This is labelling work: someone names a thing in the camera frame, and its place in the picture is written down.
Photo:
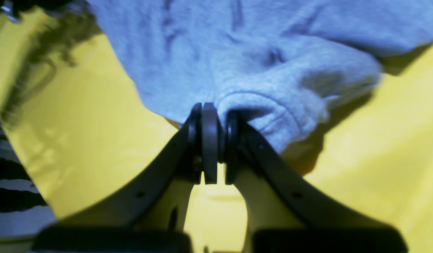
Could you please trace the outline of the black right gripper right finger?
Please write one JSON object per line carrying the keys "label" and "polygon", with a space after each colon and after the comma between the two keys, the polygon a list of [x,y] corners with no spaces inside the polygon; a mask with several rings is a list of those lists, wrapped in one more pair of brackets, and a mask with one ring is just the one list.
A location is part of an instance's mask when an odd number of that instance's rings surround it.
{"label": "black right gripper right finger", "polygon": [[245,200],[244,253],[406,253],[393,226],[327,196],[290,168],[237,112],[227,118],[227,176]]}

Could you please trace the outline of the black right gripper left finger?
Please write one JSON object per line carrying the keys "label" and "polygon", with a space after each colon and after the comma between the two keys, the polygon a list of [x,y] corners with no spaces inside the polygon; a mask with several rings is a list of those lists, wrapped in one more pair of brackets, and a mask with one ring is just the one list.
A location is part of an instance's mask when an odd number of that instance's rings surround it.
{"label": "black right gripper left finger", "polygon": [[104,200],[43,229],[32,253],[192,253],[189,198],[204,176],[217,183],[218,114],[192,108],[181,129],[133,180]]}

